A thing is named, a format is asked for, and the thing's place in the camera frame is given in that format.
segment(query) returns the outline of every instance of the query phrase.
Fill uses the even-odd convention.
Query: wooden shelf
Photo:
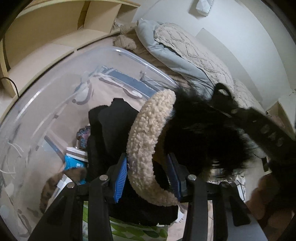
[[[269,114],[272,116],[278,116],[282,122],[285,125],[285,131],[291,136],[294,137],[295,136],[295,132],[293,129],[293,123],[290,122],[289,117],[285,111],[285,109],[283,108],[282,104],[277,101],[269,110],[268,110]]]
[[[110,33],[120,7],[114,2],[91,1],[83,28]]]
[[[115,19],[131,22],[139,7],[128,0],[33,0],[13,21],[0,41],[0,77],[11,78],[19,93],[59,60],[102,38]],[[16,101],[15,89],[2,81],[13,99],[1,102],[0,118]]]
[[[36,77],[71,52],[72,47],[47,43],[13,66],[8,76],[22,93]]]
[[[38,8],[46,7],[49,5],[54,5],[57,3],[63,3],[63,2],[73,2],[73,1],[80,1],[80,0],[33,0],[18,16],[19,18],[22,15],[25,15],[29,12],[32,12]],[[108,2],[114,2],[118,4],[124,4],[132,7],[139,7],[140,4],[128,1],[128,0],[108,0]]]
[[[51,41],[51,43],[78,48],[82,45],[87,45],[88,43],[99,40],[108,34],[109,33],[83,28],[57,38]]]

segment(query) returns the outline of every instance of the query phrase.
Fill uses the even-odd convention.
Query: clear plastic storage bin
[[[88,111],[123,98],[140,110],[167,75],[118,48],[79,51],[45,72],[16,102],[0,127],[0,215],[27,240],[42,214],[46,180],[62,170],[67,146],[85,127]]]

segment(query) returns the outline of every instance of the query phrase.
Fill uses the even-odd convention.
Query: black metal frame
[[[217,185],[189,175],[173,153],[168,155],[167,166],[173,169],[168,177],[175,196],[180,202],[189,203],[182,241],[207,240],[208,200],[213,203],[214,241],[267,241],[259,223],[240,199],[235,184]]]
[[[0,1],[0,40],[4,37],[5,32],[17,17],[17,15],[31,2],[32,0],[10,0]],[[281,5],[276,5],[272,0],[262,0],[264,3],[269,5],[273,11],[280,17],[280,19],[284,22],[289,32],[291,31],[291,26],[296,26],[295,19],[292,19],[295,14],[295,5],[291,5],[293,0],[281,0]],[[284,20],[288,19],[292,25],[287,24]],[[0,239],[5,241],[16,241],[16,238],[12,235],[11,231],[6,226],[2,217],[0,216]]]
[[[115,183],[118,176],[123,177],[122,168],[127,169],[125,153],[106,175],[84,185],[68,183],[37,223],[28,241],[82,241],[84,201],[89,202],[89,240],[113,241],[108,204],[118,201],[114,197]]]

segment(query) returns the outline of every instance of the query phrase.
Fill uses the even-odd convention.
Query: pillow
[[[172,71],[181,74],[184,79],[192,81],[198,93],[210,99],[214,84],[200,68],[180,57],[175,51],[154,40],[154,32],[161,26],[160,23],[152,20],[138,21],[135,28],[137,36],[143,46],[151,55],[165,64]]]
[[[216,83],[234,92],[227,66],[196,38],[173,23],[140,19],[136,33],[145,48],[171,70],[192,81],[200,95],[210,99]]]

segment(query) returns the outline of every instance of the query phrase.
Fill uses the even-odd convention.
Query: white cord
[[[18,145],[18,144],[16,144],[16,143],[13,143],[15,146],[17,146],[22,152],[24,152],[23,150],[22,150],[22,148]]]
[[[16,150],[17,150],[17,152],[18,152],[18,154],[20,155],[20,157],[22,157],[22,155],[21,155],[21,153],[20,153],[20,151],[16,148],[16,146],[15,145],[17,145],[17,144],[12,144],[12,143],[10,143],[10,142],[8,142],[8,144],[9,145],[11,145],[11,146],[13,146]]]
[[[12,143],[8,142],[8,144],[11,145],[11,146],[13,146],[14,149],[18,152],[19,156],[22,158],[22,154],[21,154],[20,151],[17,149],[17,147],[18,147],[22,152],[24,152],[24,151],[22,150],[22,148],[21,148],[18,144],[16,144],[16,143],[13,143],[13,144],[12,144]],[[1,169],[0,169],[0,172],[1,172],[1,173],[4,173],[4,174],[10,174],[11,176],[12,176],[12,174],[16,174],[16,172],[15,172],[15,164],[16,164],[16,161],[17,161],[17,159],[15,159],[15,162],[14,162],[14,164],[13,164],[13,172],[10,172],[10,170],[9,170],[7,159],[6,159],[6,163],[7,163],[7,169],[8,169],[8,172],[5,172],[5,171],[3,171],[3,170],[1,170]]]

